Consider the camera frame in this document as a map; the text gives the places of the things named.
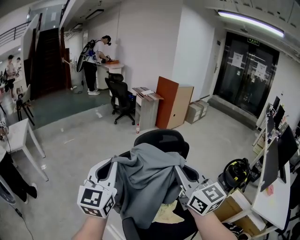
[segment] bottle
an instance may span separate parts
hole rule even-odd
[[[136,125],[136,130],[135,130],[135,132],[136,132],[137,134],[140,133],[140,124],[139,124],[139,123]]]

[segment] glass door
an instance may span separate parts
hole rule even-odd
[[[258,117],[275,76],[279,52],[227,33],[214,94]]]

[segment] floor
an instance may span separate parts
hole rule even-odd
[[[85,216],[76,200],[78,188],[90,168],[101,160],[129,150],[139,136],[129,118],[122,118],[114,125],[115,117],[108,115],[43,138],[44,159],[35,148],[30,148],[38,164],[45,165],[48,182],[43,181],[23,153],[13,155],[24,178],[37,183],[39,189],[37,200],[30,199],[28,205],[19,204],[35,240],[69,240],[81,227]],[[51,131],[52,126],[44,128]],[[190,145],[187,163],[213,181],[230,160],[253,159],[255,156],[252,151],[255,133],[212,107],[200,121],[193,125],[185,122],[176,130]],[[109,221],[118,217],[112,211]],[[23,220],[2,201],[0,226],[0,238],[3,240],[31,239]]]
[[[31,101],[30,110],[34,115],[34,129],[76,113],[108,104],[111,101],[109,90],[102,90],[100,95],[96,96],[88,95],[87,89],[84,89],[81,94],[76,94],[80,90],[82,90],[81,86],[73,91],[60,90]],[[16,123],[18,117],[15,103],[8,92],[2,96],[2,107],[7,113],[9,124]],[[27,117],[23,110],[22,117],[23,119]]]

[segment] exit sign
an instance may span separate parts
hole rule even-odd
[[[249,42],[249,43],[252,43],[252,44],[254,44],[254,45],[259,46],[259,41],[255,40],[255,39],[253,39],[253,38],[248,37],[248,42]]]

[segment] green floor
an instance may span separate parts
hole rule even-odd
[[[90,96],[84,90],[74,94],[70,90],[61,90],[31,101],[36,128],[69,117],[76,113],[110,103],[109,90],[102,90],[99,95]]]

